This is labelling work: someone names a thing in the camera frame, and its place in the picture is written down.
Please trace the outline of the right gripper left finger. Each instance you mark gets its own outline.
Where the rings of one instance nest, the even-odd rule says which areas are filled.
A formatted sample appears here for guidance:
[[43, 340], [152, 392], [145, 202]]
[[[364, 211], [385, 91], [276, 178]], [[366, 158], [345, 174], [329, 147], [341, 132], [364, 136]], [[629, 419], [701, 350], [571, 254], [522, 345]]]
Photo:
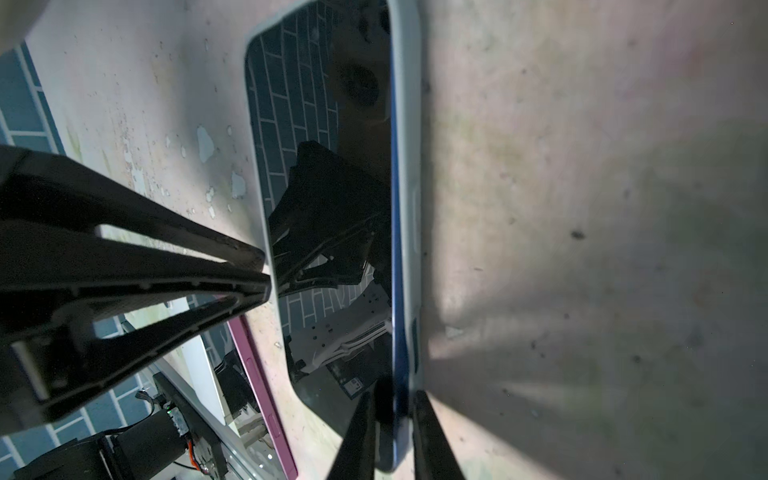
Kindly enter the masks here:
[[375, 477], [381, 424], [384, 420], [384, 384], [376, 383], [357, 404], [334, 459], [328, 480], [371, 480]]

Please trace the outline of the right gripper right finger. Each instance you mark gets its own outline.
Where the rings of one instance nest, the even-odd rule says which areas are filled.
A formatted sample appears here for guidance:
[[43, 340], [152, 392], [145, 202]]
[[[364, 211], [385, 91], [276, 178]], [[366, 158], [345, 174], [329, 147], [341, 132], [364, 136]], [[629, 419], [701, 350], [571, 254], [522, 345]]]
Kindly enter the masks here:
[[416, 480], [464, 480], [427, 393], [413, 394], [414, 475]]

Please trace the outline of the blue phone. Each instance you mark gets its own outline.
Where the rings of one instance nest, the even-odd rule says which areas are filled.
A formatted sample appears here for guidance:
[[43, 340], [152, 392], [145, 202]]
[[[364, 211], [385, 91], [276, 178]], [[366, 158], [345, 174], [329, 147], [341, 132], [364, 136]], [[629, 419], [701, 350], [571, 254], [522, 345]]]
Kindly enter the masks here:
[[375, 477], [400, 455], [389, 2], [304, 2], [256, 34], [244, 61], [290, 384], [340, 446], [360, 397], [384, 384]]

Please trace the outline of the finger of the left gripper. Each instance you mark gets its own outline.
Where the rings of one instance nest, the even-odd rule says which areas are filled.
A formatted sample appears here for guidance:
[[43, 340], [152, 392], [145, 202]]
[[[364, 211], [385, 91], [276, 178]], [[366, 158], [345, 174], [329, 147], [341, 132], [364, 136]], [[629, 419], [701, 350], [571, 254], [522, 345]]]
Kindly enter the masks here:
[[[259, 268], [25, 220], [1, 225], [1, 431], [51, 423], [195, 335], [263, 304]], [[98, 321], [208, 294], [211, 301], [111, 339]]]
[[61, 155], [1, 147], [1, 218], [77, 232], [110, 225], [261, 270], [265, 253], [200, 225]]

